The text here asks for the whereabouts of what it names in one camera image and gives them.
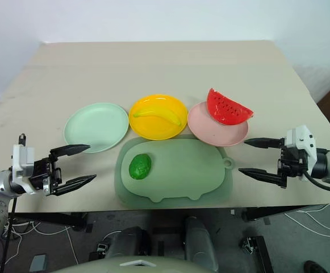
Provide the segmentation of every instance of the green cutting board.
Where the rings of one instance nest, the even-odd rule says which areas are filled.
[[[152,159],[149,175],[135,180],[129,164],[137,154]],[[193,135],[176,139],[129,140],[115,168],[115,191],[122,203],[134,209],[175,208],[217,204],[229,198],[232,175],[223,148],[207,145]]]

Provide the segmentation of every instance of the avocado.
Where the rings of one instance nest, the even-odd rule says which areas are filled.
[[[143,179],[148,176],[151,170],[151,158],[148,154],[136,155],[130,164],[130,176],[133,179]]]

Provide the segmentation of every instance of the watermelon slice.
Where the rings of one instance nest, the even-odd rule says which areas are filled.
[[[253,116],[253,111],[210,89],[206,105],[210,116],[225,125],[236,125]]]

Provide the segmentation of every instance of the beige table surface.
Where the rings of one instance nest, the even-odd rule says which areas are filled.
[[[65,145],[66,120],[77,109],[112,102],[127,112],[139,98],[169,94],[188,110],[215,88],[249,106],[248,138],[280,138],[306,124],[318,147],[330,149],[330,124],[300,78],[272,42],[59,43],[42,45],[0,100],[0,169],[11,166],[12,145],[26,133],[35,159]],[[56,197],[18,199],[19,212],[125,210],[114,192],[114,166],[129,129],[114,148],[59,160],[64,179],[96,173],[81,189]],[[278,149],[246,144],[226,148],[237,168],[276,172]],[[231,198],[213,207],[308,205],[330,202],[330,193],[289,179],[287,189],[233,171]]]

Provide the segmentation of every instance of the toy banana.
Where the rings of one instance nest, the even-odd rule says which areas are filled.
[[[135,118],[138,117],[149,117],[149,116],[156,116],[163,118],[177,126],[181,125],[181,121],[178,118],[178,116],[172,112],[170,109],[165,108],[165,107],[159,107],[159,106],[151,106],[151,107],[145,107],[133,114]]]

